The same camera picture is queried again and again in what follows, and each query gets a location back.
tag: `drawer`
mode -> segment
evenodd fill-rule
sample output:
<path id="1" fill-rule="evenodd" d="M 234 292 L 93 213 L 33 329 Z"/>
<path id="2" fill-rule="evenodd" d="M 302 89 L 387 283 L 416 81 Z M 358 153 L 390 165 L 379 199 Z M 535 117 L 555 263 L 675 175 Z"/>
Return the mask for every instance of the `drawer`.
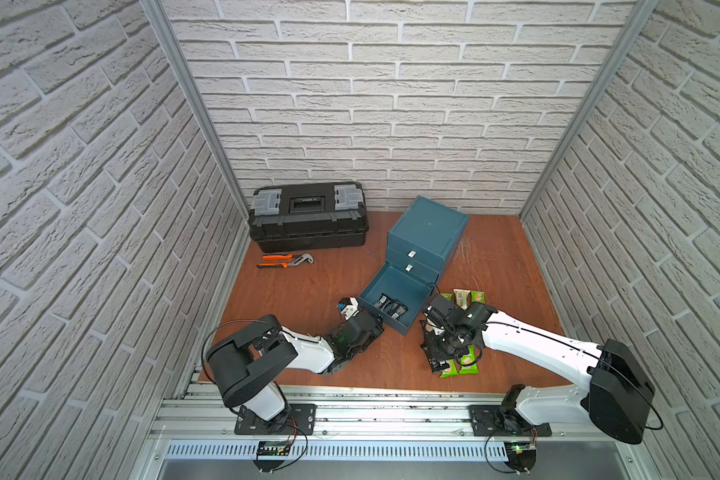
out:
<path id="1" fill-rule="evenodd" d="M 393 264 L 425 282 L 437 283 L 440 272 L 422 264 L 406 254 L 387 247 L 387 262 Z"/>
<path id="2" fill-rule="evenodd" d="M 417 197 L 387 234 L 387 246 L 441 272 L 458 245 L 468 216 Z"/>

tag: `metal bar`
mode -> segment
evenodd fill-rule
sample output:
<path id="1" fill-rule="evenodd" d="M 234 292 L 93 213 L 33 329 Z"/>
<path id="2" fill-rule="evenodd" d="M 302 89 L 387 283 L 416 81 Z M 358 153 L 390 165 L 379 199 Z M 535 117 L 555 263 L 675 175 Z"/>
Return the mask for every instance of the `metal bar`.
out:
<path id="1" fill-rule="evenodd" d="M 152 28 L 155 30 L 157 39 L 160 40 L 160 44 L 163 46 L 163 51 L 166 54 L 166 58 L 173 68 L 173 73 L 176 76 L 176 81 L 179 82 L 179 86 L 184 91 L 187 103 L 190 104 L 192 112 L 195 115 L 197 124 L 200 126 L 202 136 L 206 138 L 208 142 L 208 148 L 211 150 L 213 158 L 216 160 L 216 164 L 219 165 L 222 177 L 224 181 L 230 187 L 232 192 L 232 198 L 235 200 L 235 205 L 240 209 L 240 213 L 243 218 L 248 217 L 248 202 L 246 196 L 242 194 L 240 185 L 237 183 L 235 173 L 230 166 L 230 160 L 226 156 L 224 147 L 222 146 L 221 139 L 219 138 L 218 132 L 213 127 L 211 116 L 208 113 L 208 108 L 205 102 L 202 100 L 200 90 L 195 83 L 195 79 L 190 71 L 190 64 L 187 63 L 184 53 L 181 49 L 181 43 L 176 37 L 171 27 L 168 14 L 166 13 L 163 4 L 160 0 L 142 0 L 144 5 L 144 11 L 146 12 L 147 18 L 150 20 Z"/>
<path id="2" fill-rule="evenodd" d="M 544 191 L 544 188 L 547 187 L 550 178 L 552 178 L 552 174 L 556 171 L 557 165 L 563 159 L 565 152 L 568 151 L 568 148 L 574 142 L 586 121 L 589 120 L 592 111 L 605 94 L 605 90 L 608 89 L 610 82 L 613 81 L 616 72 L 624 62 L 624 58 L 626 58 L 626 54 L 632 49 L 632 45 L 634 45 L 637 40 L 637 35 L 643 31 L 643 27 L 648 22 L 648 18 L 658 3 L 659 0 L 638 0 L 635 4 L 632 15 L 627 20 L 624 28 L 621 29 L 614 45 L 610 48 L 608 55 L 600 66 L 600 70 L 597 72 L 597 75 L 595 75 L 590 87 L 586 90 L 584 99 L 579 104 L 574 116 L 557 141 L 557 145 L 555 149 L 552 150 L 552 155 L 547 165 L 544 166 L 544 169 L 541 171 L 541 176 L 539 176 L 536 185 L 530 191 L 530 195 L 528 195 L 525 204 L 523 204 L 523 208 L 520 210 L 521 221 L 525 221 L 531 209 L 536 205 L 541 193 Z"/>

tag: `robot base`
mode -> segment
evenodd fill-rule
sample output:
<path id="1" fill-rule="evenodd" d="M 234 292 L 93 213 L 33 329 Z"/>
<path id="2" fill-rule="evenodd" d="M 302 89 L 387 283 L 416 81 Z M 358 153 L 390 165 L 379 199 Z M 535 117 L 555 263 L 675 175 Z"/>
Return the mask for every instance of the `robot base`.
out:
<path id="1" fill-rule="evenodd" d="M 315 431 L 315 409 L 314 403 L 292 403 L 288 415 L 288 423 L 283 420 L 279 422 L 261 420 L 255 413 L 245 406 L 240 406 L 240 415 L 235 424 L 235 435 L 288 435 L 293 432 L 290 417 L 296 420 L 296 426 L 305 435 L 311 435 Z"/>

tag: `toolbox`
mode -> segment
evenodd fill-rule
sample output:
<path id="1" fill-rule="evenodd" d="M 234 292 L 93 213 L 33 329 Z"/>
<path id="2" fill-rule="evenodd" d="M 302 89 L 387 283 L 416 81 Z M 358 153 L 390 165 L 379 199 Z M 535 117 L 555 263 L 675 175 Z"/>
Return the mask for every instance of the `toolbox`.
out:
<path id="1" fill-rule="evenodd" d="M 416 197 L 387 234 L 386 261 L 358 303 L 401 334 L 408 332 L 456 252 L 469 216 L 425 197 Z M 385 305 L 403 304 L 393 316 Z"/>
<path id="2" fill-rule="evenodd" d="M 368 232 L 362 186 L 300 184 L 259 188 L 248 224 L 264 253 L 360 246 Z"/>

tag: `teal drawer cabinet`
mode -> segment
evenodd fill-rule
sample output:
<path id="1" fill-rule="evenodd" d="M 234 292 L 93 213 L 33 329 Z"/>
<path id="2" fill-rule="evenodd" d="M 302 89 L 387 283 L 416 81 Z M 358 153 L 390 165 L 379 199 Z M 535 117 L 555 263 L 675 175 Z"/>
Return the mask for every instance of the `teal drawer cabinet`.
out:
<path id="1" fill-rule="evenodd" d="M 386 261 L 358 302 L 401 334 L 408 332 L 442 278 L 469 217 L 429 198 L 417 197 L 387 234 Z M 383 295 L 408 311 L 392 318 L 374 304 Z"/>

